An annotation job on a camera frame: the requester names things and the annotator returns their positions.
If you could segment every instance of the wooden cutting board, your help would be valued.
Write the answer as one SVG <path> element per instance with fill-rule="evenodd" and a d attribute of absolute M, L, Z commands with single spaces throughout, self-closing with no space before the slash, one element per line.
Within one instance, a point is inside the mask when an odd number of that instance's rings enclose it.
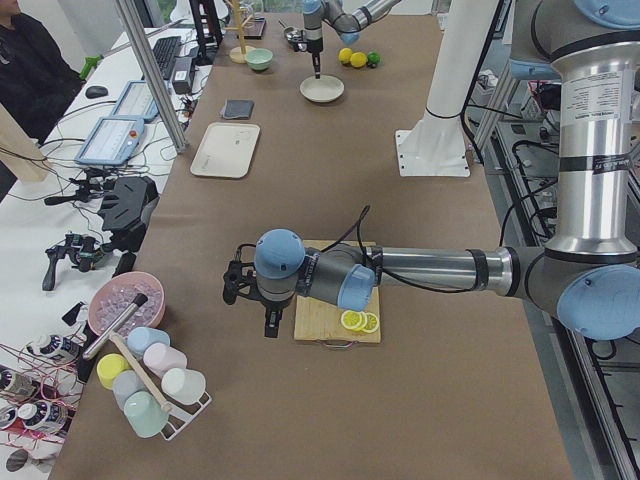
<path fill-rule="evenodd" d="M 329 245 L 328 240 L 305 240 L 306 247 L 322 249 Z M 357 245 L 356 242 L 345 242 L 349 245 Z M 296 298 L 294 340 L 300 341 L 345 341 L 362 343 L 380 343 L 382 331 L 382 318 L 380 317 L 380 297 L 378 287 L 373 289 L 371 300 L 365 308 L 366 312 L 375 313 L 380 319 L 380 328 L 373 333 L 352 332 L 340 324 L 340 316 L 344 309 L 330 305 L 315 298 Z"/>

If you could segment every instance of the white table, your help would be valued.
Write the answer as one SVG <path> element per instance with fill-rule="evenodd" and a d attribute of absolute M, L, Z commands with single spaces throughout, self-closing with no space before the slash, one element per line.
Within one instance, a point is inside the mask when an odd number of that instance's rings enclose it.
<path fill-rule="evenodd" d="M 153 35 L 149 40 L 153 45 L 158 38 L 174 35 L 183 38 L 181 55 L 197 46 L 194 41 L 195 31 L 190 29 L 168 29 Z M 126 34 L 123 33 L 114 47 L 126 41 Z M 192 98 L 197 98 L 210 71 L 211 67 L 198 68 Z M 142 71 L 130 47 L 107 56 L 89 77 L 67 112 L 98 102 L 115 101 L 128 81 L 139 80 L 141 76 Z M 106 87 L 109 95 L 87 99 L 84 92 L 93 85 Z M 183 108 L 182 95 L 176 95 L 172 91 L 171 93 L 175 108 Z M 113 106 L 113 103 L 102 103 L 63 117 L 47 141 L 57 138 L 86 138 L 96 121 L 102 116 L 109 115 Z M 186 120 L 181 113 L 178 115 L 180 121 Z M 50 156 L 54 171 L 62 179 L 66 179 L 76 177 L 81 172 L 81 168 L 73 161 L 81 145 L 80 142 L 65 141 L 47 144 L 41 150 L 45 155 Z M 128 162 L 131 174 L 137 171 L 151 176 L 156 182 L 158 191 L 162 192 L 176 151 L 159 117 L 146 125 L 136 152 L 142 149 L 145 149 L 144 154 L 134 153 Z M 76 188 L 75 185 L 67 186 L 63 194 L 72 195 Z M 68 258 L 59 261 L 55 289 L 44 292 L 42 280 L 49 264 L 45 250 L 63 240 L 65 233 L 73 231 L 79 234 L 91 234 L 100 240 L 99 235 L 90 231 L 94 230 L 102 234 L 104 241 L 109 240 L 110 233 L 101 231 L 102 219 L 93 213 L 100 208 L 101 200 L 77 204 L 86 209 L 82 212 L 86 218 L 71 203 L 45 206 L 41 198 L 60 194 L 59 178 L 53 173 L 50 173 L 43 182 L 17 181 L 9 193 L 10 195 L 0 203 L 0 305 L 2 305 L 0 318 L 2 318 L 3 327 L 0 343 L 20 349 L 40 334 L 69 335 L 76 332 L 78 326 L 67 327 L 61 320 L 62 315 L 79 301 L 87 304 L 91 301 L 93 294 L 113 275 L 120 252 L 114 252 L 106 263 L 97 270 L 87 273 L 71 269 Z M 20 198 L 40 200 L 25 201 Z M 81 312 L 78 320 L 86 320 L 86 310 Z M 0 349 L 0 364 L 15 368 L 17 363 L 11 354 Z M 2 433 L 0 440 L 5 442 L 6 434 Z M 36 457 L 42 457 L 55 453 L 59 448 L 60 446 L 57 445 L 40 444 L 32 453 Z M 4 463 L 12 451 L 13 448 L 0 446 L 0 470 L 4 471 Z M 11 474 L 11 478 L 14 480 L 46 478 L 46 475 L 33 467 L 26 467 Z"/>

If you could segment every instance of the green bowl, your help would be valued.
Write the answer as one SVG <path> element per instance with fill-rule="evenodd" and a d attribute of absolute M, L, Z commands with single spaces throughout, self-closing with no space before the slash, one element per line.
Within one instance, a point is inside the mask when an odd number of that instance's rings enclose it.
<path fill-rule="evenodd" d="M 273 60 L 273 52 L 266 48 L 254 48 L 247 52 L 244 57 L 247 61 L 247 65 L 251 67 L 251 70 L 261 72 L 266 70 L 271 65 Z"/>

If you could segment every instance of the black shirt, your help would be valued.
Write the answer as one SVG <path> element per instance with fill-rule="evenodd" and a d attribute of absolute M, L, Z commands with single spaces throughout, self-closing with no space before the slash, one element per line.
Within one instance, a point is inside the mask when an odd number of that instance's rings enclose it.
<path fill-rule="evenodd" d="M 46 28 L 24 13 L 0 26 L 0 103 L 40 142 L 82 87 Z"/>

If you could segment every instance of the lime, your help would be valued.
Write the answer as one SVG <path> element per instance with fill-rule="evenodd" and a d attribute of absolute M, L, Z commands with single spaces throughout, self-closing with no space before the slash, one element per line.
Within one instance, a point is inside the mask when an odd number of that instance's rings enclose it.
<path fill-rule="evenodd" d="M 380 54 L 378 52 L 369 52 L 367 55 L 367 67 L 376 68 L 380 63 Z"/>
<path fill-rule="evenodd" d="M 340 53 L 338 53 L 338 60 L 340 60 L 340 63 L 342 63 L 343 65 L 349 65 L 349 59 L 351 58 L 351 55 L 353 55 L 353 50 L 351 50 L 350 48 L 343 48 L 342 50 L 340 50 Z"/>
<path fill-rule="evenodd" d="M 351 55 L 349 62 L 354 68 L 362 68 L 367 64 L 367 56 L 363 52 L 356 52 Z"/>
<path fill-rule="evenodd" d="M 362 327 L 364 333 L 373 333 L 380 328 L 380 319 L 375 313 L 367 312 L 367 323 Z"/>
<path fill-rule="evenodd" d="M 359 332 L 367 325 L 367 315 L 363 312 L 354 312 L 353 310 L 345 310 L 340 316 L 340 323 L 347 330 Z"/>

